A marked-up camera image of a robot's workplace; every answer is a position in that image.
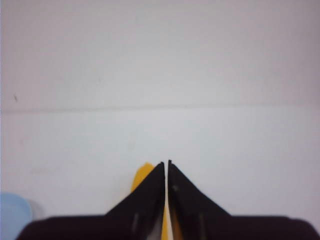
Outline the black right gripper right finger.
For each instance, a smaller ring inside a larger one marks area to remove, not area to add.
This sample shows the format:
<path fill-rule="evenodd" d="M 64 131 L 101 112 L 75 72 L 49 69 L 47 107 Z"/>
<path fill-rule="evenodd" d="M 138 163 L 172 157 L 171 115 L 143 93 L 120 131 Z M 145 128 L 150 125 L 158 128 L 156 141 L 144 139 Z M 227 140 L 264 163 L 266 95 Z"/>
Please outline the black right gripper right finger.
<path fill-rule="evenodd" d="M 232 215 L 168 161 L 168 207 L 175 240 L 318 240 L 306 220 L 277 215 Z"/>

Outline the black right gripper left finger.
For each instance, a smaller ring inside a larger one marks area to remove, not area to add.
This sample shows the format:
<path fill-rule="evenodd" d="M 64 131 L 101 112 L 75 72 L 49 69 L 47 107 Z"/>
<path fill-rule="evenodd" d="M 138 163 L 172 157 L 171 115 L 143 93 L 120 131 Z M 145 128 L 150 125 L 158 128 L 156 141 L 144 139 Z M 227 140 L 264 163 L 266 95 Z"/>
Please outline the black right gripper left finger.
<path fill-rule="evenodd" d="M 20 240 L 145 240 L 165 206 L 165 165 L 157 164 L 141 183 L 102 215 L 52 216 L 29 223 Z"/>

